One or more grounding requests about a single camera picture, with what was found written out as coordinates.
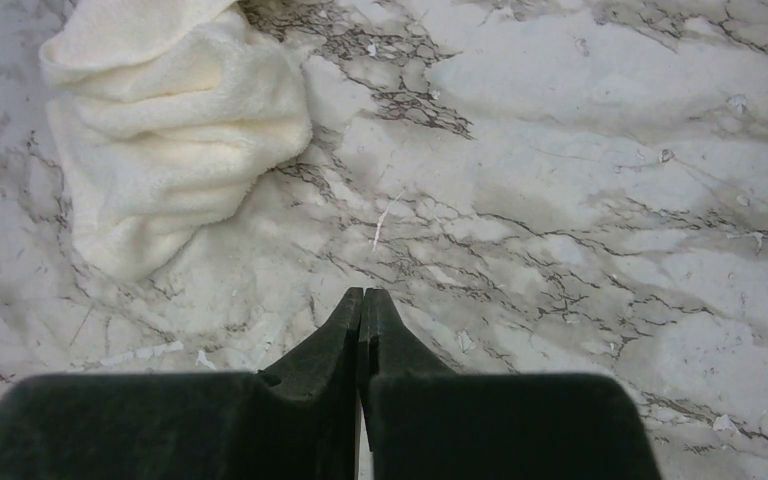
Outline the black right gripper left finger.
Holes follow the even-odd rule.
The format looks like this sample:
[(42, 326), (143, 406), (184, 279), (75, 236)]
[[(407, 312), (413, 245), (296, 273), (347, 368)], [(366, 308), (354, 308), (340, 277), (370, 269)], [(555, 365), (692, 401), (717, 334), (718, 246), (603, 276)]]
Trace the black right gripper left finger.
[(354, 479), (362, 300), (258, 372), (26, 378), (0, 400), (0, 479)]

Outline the cream white towel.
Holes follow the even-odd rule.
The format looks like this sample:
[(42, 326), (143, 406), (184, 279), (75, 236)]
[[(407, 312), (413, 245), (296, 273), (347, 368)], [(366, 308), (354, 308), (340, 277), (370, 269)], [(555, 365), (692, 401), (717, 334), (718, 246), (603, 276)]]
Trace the cream white towel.
[(298, 57), (233, 1), (81, 1), (39, 62), (73, 246), (120, 280), (231, 217), (312, 137)]

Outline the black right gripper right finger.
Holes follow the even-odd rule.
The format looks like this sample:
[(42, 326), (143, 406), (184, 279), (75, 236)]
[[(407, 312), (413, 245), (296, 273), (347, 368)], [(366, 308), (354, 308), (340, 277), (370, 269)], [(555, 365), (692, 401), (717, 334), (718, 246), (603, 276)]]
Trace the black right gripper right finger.
[(461, 374), (365, 292), (358, 385), (377, 479), (657, 479), (638, 411), (590, 373)]

